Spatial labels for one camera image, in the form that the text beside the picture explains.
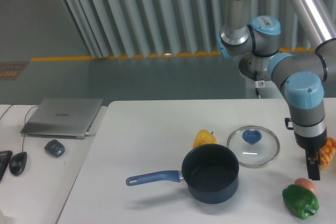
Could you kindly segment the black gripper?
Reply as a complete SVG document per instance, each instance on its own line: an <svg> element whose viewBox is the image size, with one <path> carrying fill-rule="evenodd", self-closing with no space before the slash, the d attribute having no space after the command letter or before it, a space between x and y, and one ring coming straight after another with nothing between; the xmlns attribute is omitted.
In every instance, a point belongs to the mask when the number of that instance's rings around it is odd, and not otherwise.
<svg viewBox="0 0 336 224"><path fill-rule="evenodd" d="M327 129L313 137L305 137L294 132L297 144L306 150L306 166L311 180L320 180L320 151L327 143Z"/></svg>

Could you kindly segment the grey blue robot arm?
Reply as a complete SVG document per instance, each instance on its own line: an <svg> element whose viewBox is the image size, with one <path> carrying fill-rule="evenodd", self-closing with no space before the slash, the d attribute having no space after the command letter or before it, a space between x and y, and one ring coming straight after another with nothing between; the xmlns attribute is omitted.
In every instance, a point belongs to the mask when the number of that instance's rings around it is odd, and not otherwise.
<svg viewBox="0 0 336 224"><path fill-rule="evenodd" d="M252 74L266 71L288 104L286 126L306 152L308 177L320 179L320 149L327 142L323 83L335 79L335 23L323 0L290 0L315 51L302 60L279 52L280 23L270 16L248 21L251 0L227 0L217 34L223 57L250 53Z"/></svg>

